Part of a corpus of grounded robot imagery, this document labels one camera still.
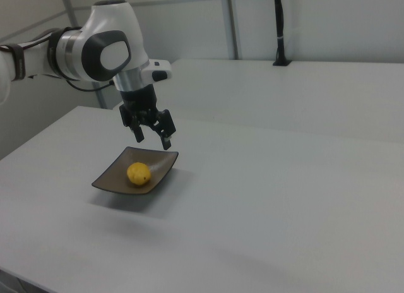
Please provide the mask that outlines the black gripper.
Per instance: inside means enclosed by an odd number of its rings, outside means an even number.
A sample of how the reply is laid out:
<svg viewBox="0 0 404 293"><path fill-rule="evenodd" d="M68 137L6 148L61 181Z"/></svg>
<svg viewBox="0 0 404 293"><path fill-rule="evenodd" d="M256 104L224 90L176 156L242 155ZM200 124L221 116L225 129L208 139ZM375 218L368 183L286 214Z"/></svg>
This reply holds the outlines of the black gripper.
<svg viewBox="0 0 404 293"><path fill-rule="evenodd" d="M140 143L145 139L141 125L148 126L159 135L163 149L168 150L176 128L169 110L158 111L154 86L149 84L139 90L120 94L123 104L119 111L123 125L131 128L136 141Z"/></svg>

